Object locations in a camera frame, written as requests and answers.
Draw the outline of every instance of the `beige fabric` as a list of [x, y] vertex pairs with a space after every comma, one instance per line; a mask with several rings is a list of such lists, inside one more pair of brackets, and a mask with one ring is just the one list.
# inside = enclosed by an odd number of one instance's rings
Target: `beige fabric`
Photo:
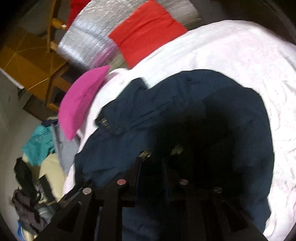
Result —
[[108, 73], [110, 73], [111, 71], [113, 71], [115, 69], [127, 68], [126, 62], [125, 62], [121, 53], [116, 55], [114, 57], [114, 59], [112, 59], [112, 61], [110, 61], [110, 63], [108, 63], [108, 65], [110, 65], [110, 69], [109, 69]]
[[43, 175], [46, 175], [47, 181], [52, 189], [52, 194], [55, 196], [56, 200], [59, 201], [62, 198], [66, 176], [61, 169], [56, 154], [50, 154], [41, 163], [39, 178]]
[[33, 241], [37, 237], [37, 235], [31, 234], [23, 228], [21, 228], [21, 232], [22, 232], [22, 237], [24, 238], [25, 241]]
[[23, 155], [22, 155], [22, 160], [23, 160], [25, 163], [29, 163], [29, 158], [26, 156], [25, 153], [23, 153]]

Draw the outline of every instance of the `teal clothing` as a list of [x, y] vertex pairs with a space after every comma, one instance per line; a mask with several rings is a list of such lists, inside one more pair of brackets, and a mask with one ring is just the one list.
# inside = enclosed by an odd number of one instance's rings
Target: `teal clothing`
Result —
[[40, 166], [43, 160], [50, 153], [54, 152], [54, 142], [50, 126], [37, 126], [22, 150], [28, 157], [31, 166]]

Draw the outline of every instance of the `white sheet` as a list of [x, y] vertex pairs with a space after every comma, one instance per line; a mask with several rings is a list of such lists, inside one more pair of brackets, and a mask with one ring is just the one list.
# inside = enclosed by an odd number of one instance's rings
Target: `white sheet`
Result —
[[[202, 26], [160, 47], [132, 70], [117, 69], [98, 92], [86, 119], [82, 150], [100, 109], [135, 78], [148, 87], [183, 70], [212, 69], [257, 91], [270, 120], [275, 152], [264, 235], [282, 241], [296, 221], [296, 46], [251, 22], [226, 20]], [[74, 168], [65, 192], [74, 185]]]

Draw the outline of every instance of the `navy blue jacket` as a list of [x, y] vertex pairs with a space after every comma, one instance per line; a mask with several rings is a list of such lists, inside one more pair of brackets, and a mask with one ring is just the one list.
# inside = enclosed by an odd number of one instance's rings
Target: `navy blue jacket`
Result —
[[77, 184], [92, 179], [103, 187], [141, 151], [152, 153], [140, 173], [136, 208], [123, 210], [123, 240], [161, 239], [166, 204], [159, 160], [177, 144], [184, 151], [171, 168], [198, 187], [221, 187], [264, 230], [274, 153], [254, 90], [211, 70], [180, 72], [151, 89], [138, 78], [103, 107], [96, 124], [75, 158]]

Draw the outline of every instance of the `reflective foil sheet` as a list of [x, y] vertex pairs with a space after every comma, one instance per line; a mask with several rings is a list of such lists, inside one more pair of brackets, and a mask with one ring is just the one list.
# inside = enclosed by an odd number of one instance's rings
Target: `reflective foil sheet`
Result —
[[[191, 28], [200, 20], [189, 0], [157, 1], [185, 27]], [[108, 35], [144, 2], [91, 0], [64, 35], [57, 53], [85, 70], [106, 64], [110, 64], [111, 69], [126, 67], [120, 50]]]

